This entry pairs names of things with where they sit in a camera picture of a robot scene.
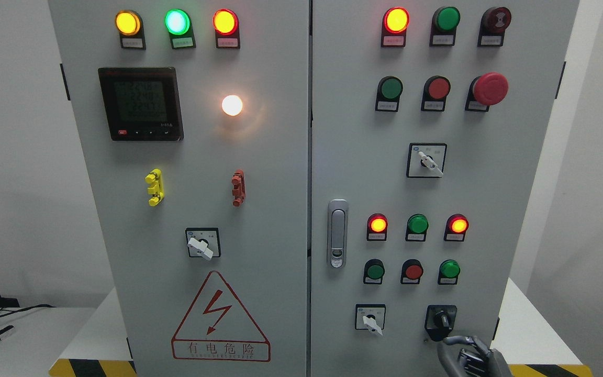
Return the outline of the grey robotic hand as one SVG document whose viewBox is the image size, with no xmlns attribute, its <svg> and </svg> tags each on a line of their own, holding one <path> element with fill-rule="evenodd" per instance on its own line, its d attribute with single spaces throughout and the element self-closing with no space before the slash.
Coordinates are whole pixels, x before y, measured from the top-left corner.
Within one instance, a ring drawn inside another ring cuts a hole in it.
<svg viewBox="0 0 603 377">
<path fill-rule="evenodd" d="M 477 336 L 445 337 L 437 344 L 438 359 L 449 376 L 512 376 L 498 349 L 490 349 Z"/>
</svg>

